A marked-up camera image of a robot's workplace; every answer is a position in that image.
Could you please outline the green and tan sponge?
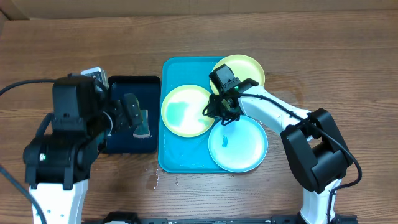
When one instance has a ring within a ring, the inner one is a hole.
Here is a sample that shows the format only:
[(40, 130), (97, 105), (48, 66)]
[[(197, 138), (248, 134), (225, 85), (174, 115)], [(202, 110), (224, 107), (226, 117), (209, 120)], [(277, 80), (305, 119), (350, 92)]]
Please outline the green and tan sponge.
[(149, 122), (148, 122), (148, 110), (141, 110), (142, 123), (137, 126), (136, 130), (133, 132), (135, 138), (149, 138), (151, 137)]

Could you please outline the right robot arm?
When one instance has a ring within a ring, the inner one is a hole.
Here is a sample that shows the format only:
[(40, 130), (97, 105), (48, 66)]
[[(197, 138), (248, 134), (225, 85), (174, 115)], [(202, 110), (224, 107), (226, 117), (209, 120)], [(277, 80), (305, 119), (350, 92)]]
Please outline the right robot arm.
[(223, 64), (210, 80), (218, 94), (210, 95), (203, 115), (226, 126), (247, 116), (277, 133), (294, 177), (304, 189), (298, 223), (343, 223), (334, 212), (336, 192), (347, 168), (358, 162), (348, 150), (332, 115), (323, 108), (309, 111), (292, 106), (270, 94), (257, 81), (240, 80)]

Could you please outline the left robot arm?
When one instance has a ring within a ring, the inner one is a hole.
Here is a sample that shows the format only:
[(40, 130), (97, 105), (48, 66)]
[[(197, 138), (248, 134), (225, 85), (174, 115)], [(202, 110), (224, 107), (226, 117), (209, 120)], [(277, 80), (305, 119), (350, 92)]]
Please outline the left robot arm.
[(24, 149), (34, 223), (81, 223), (91, 165), (108, 136), (136, 129), (143, 118), (132, 93), (117, 100), (99, 79), (69, 74), (52, 87), (53, 112)]

